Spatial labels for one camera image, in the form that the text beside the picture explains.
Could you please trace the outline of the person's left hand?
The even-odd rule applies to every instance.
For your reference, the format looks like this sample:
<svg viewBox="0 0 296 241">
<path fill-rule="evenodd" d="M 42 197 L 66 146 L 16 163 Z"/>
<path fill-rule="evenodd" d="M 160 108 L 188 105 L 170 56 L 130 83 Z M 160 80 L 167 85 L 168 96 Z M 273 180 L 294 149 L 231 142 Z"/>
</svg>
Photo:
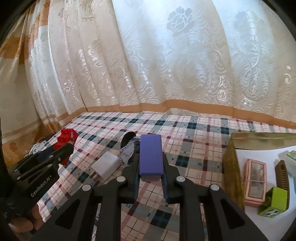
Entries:
<svg viewBox="0 0 296 241">
<path fill-rule="evenodd" d="M 24 233 L 31 231 L 33 228 L 38 230 L 44 224 L 38 204 L 31 209 L 29 214 L 31 215 L 30 220 L 25 217 L 16 217 L 10 221 L 9 226 L 13 232 Z"/>
</svg>

